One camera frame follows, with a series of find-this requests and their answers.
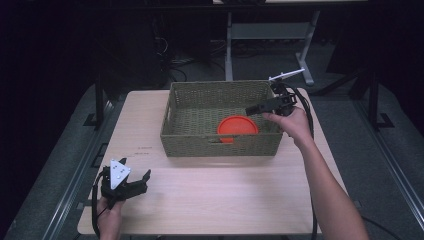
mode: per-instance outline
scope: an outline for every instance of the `wooden table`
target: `wooden table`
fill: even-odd
[[[168,90],[128,94],[102,165],[126,157],[128,182],[152,170],[146,194],[126,201],[122,233],[140,235],[261,235],[312,232],[309,187],[302,156],[283,135],[272,157],[168,158],[160,130]],[[344,188],[312,109],[315,141]],[[94,234],[91,207],[78,224]]]

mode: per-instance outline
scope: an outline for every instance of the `red lid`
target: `red lid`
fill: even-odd
[[[224,118],[218,126],[218,134],[256,134],[258,127],[250,118],[234,115]],[[221,138],[223,143],[232,143],[233,138]]]

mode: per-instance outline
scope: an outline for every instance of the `floor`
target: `floor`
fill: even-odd
[[[273,43],[252,47],[250,57],[234,57],[235,80],[259,80],[298,69],[294,53],[302,42]],[[343,77],[326,73],[334,46],[314,43],[307,57],[315,84],[307,87],[301,75],[287,79],[288,83],[312,93]],[[173,71],[174,80],[224,80],[222,55],[213,58],[214,64],[191,63]],[[420,199],[424,197],[424,139],[402,112],[394,95],[380,86],[378,112],[385,113],[393,128],[376,133],[364,119],[367,96],[353,101],[349,82],[325,96],[311,97],[320,124],[327,137],[335,161],[351,199],[360,213],[390,230],[400,239],[424,239],[423,226],[399,187],[396,175],[390,171],[387,152],[381,150],[382,138],[390,154],[397,160],[412,188]],[[101,153],[113,133],[114,125],[125,102],[125,94],[105,109],[105,122],[97,131],[84,126],[89,114],[95,112],[94,86],[87,89],[53,149],[42,173],[34,184],[5,239],[96,239],[77,232],[77,224],[86,204],[101,161]],[[381,227],[366,223],[371,239],[395,239]],[[157,236],[129,236],[122,239],[156,239]],[[288,236],[289,239],[309,239],[309,235]],[[166,239],[218,239],[218,236],[166,236]],[[224,239],[281,239],[280,236],[224,236]]]

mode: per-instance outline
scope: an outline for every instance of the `gray wicker basket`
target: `gray wicker basket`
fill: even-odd
[[[168,157],[273,156],[279,126],[250,116],[258,134],[217,134],[222,119],[246,115],[245,108],[273,97],[268,81],[173,83],[162,123],[161,141]],[[230,137],[232,143],[220,138]]]

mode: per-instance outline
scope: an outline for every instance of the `white triangular label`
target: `white triangular label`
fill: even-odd
[[[110,160],[110,188],[114,190],[130,174],[131,168],[119,161]]]

